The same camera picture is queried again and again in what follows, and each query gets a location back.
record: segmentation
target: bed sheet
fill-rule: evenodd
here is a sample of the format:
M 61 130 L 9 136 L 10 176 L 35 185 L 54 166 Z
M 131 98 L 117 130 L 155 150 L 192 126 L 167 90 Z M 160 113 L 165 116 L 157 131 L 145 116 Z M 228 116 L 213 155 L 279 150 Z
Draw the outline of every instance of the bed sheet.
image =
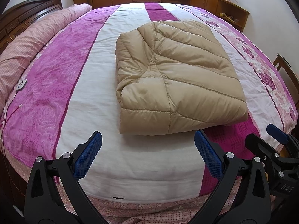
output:
M 4 112 L 4 117 L 10 116 L 23 104 L 5 126 L 4 144 L 9 153 L 31 167 L 37 156 L 52 159 L 72 152 L 98 130 L 103 146 L 80 184 L 91 198 L 100 199 L 104 216 L 119 223 L 171 205 L 173 215 L 186 210 L 180 212 L 179 220 L 192 217 L 200 207 L 198 196 L 206 198 L 217 183 L 194 146 L 194 132 L 120 135 L 115 95 L 115 43 L 119 34 L 150 21 L 184 19 L 210 26 L 240 78 L 250 112 L 246 122 L 208 128 L 206 134 L 240 158 L 252 157 L 244 146 L 249 133 L 278 147 L 267 135 L 266 126 L 273 123 L 289 133 L 295 127 L 297 112 L 269 59 L 243 34 L 204 9 L 135 3 L 90 11 L 67 26 L 37 56 L 23 75 L 27 86 L 11 95 L 7 106 L 11 104 Z M 113 206 L 119 211 L 130 209 L 130 213 L 122 216 L 111 210 Z

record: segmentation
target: wooden headboard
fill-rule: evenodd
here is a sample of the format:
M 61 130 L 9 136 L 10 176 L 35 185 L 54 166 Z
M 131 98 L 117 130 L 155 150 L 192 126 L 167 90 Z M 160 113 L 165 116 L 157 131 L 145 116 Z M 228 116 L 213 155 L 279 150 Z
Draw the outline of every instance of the wooden headboard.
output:
M 32 23 L 62 9 L 61 0 L 27 0 L 0 15 L 0 54 Z

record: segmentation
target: textured blue pad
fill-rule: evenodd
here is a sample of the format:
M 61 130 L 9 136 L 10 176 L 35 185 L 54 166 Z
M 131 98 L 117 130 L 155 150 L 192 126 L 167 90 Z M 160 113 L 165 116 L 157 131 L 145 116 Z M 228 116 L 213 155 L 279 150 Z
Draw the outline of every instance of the textured blue pad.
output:
M 280 144 L 285 145 L 288 143 L 288 135 L 278 129 L 275 125 L 269 124 L 266 128 L 267 133 L 277 140 Z
M 200 131 L 197 131 L 195 132 L 194 142 L 210 174 L 220 181 L 223 177 L 222 162 L 210 145 L 209 140 Z
M 79 179 L 83 179 L 86 176 L 101 146 L 102 135 L 98 132 L 89 142 L 89 144 L 85 147 L 84 151 L 81 153 L 81 155 L 75 162 L 75 169 L 73 175 L 77 181 Z

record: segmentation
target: pink pillow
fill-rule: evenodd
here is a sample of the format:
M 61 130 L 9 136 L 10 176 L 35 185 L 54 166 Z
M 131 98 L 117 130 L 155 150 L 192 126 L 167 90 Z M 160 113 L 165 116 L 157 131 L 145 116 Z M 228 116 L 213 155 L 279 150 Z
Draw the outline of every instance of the pink pillow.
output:
M 15 38 L 0 55 L 0 115 L 5 102 L 36 54 L 61 29 L 91 10 L 88 4 L 72 6 L 46 15 Z

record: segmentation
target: silver screw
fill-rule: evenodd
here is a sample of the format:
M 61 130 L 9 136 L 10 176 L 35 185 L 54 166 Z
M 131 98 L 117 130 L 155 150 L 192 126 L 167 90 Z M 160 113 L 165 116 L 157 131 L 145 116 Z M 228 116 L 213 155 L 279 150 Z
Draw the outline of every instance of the silver screw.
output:
M 36 159 L 35 159 L 35 161 L 37 161 L 37 162 L 40 162 L 42 160 L 42 157 L 41 156 L 38 156 Z
M 63 158 L 65 158 L 65 159 L 67 159 L 67 158 L 69 158 L 70 157 L 70 153 L 69 152 L 66 152 L 66 153 L 64 153 L 63 155 L 62 155 L 62 157 Z
M 258 156 L 255 156 L 255 161 L 256 161 L 256 162 L 260 162 L 261 159 L 260 159 Z
M 226 154 L 226 156 L 227 156 L 228 158 L 233 158 L 235 155 L 234 155 L 232 152 L 228 152 L 228 153 Z

